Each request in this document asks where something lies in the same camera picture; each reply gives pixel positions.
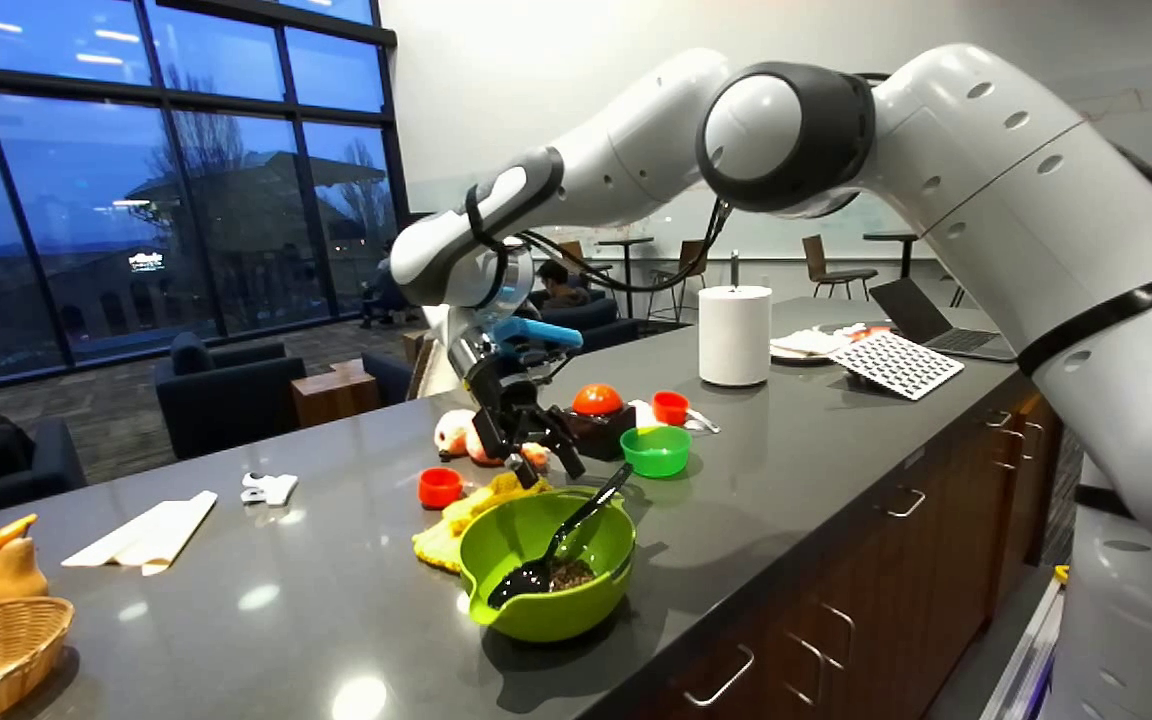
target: red tomato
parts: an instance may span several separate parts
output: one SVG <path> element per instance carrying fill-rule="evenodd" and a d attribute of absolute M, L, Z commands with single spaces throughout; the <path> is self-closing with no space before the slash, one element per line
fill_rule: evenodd
<path fill-rule="evenodd" d="M 613 384 L 582 384 L 573 400 L 576 417 L 613 417 L 618 406 L 623 406 L 623 400 Z"/>

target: paper towel roll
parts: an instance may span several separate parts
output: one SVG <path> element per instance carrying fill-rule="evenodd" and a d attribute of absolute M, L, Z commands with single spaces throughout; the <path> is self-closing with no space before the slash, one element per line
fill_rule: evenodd
<path fill-rule="evenodd" d="M 699 379 L 748 388 L 772 372 L 772 288 L 718 282 L 699 290 Z"/>

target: kitchen counter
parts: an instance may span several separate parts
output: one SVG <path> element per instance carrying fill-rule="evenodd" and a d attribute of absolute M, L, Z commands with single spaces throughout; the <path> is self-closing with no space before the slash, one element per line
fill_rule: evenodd
<path fill-rule="evenodd" d="M 772 331 L 870 318 L 870 304 L 776 304 Z M 832 363 L 776 363 L 762 388 L 696 379 L 696 327 L 576 356 L 544 391 L 565 403 L 608 379 L 623 397 L 679 388 L 714 436 L 696 433 L 683 478 L 629 485 L 640 529 L 629 603 L 608 629 L 522 646 L 465 615 L 465 587 L 411 554 L 437 517 L 417 470 L 437 465 L 432 423 L 457 397 L 349 417 L 260 441 L 266 470 L 294 470 L 287 507 L 245 507 L 246 447 L 152 468 L 40 498 L 36 547 L 52 592 L 74 603 L 73 658 L 36 694 L 57 720 L 164 716 L 580 716 L 711 607 L 847 517 L 888 470 L 1015 379 L 966 363 L 909 403 L 847 384 Z M 472 478 L 491 470 L 457 458 Z M 164 575 L 61 566 L 62 554 L 169 497 L 221 492 Z"/>

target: notepad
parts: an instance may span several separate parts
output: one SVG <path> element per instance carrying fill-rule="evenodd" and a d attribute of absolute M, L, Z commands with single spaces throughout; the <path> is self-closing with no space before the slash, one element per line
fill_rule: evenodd
<path fill-rule="evenodd" d="M 200 492 L 193 498 L 159 498 L 89 547 L 61 560 L 62 566 L 140 566 L 157 575 L 177 562 L 193 532 L 217 507 L 217 492 Z"/>

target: wooden cabinet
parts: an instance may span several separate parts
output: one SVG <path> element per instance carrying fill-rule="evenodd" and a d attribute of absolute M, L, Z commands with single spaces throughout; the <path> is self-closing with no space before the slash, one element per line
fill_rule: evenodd
<path fill-rule="evenodd" d="M 1039 423 L 1043 403 L 1009 384 L 855 498 L 817 560 L 780 560 L 683 637 L 618 713 L 922 716 L 1039 521 Z"/>

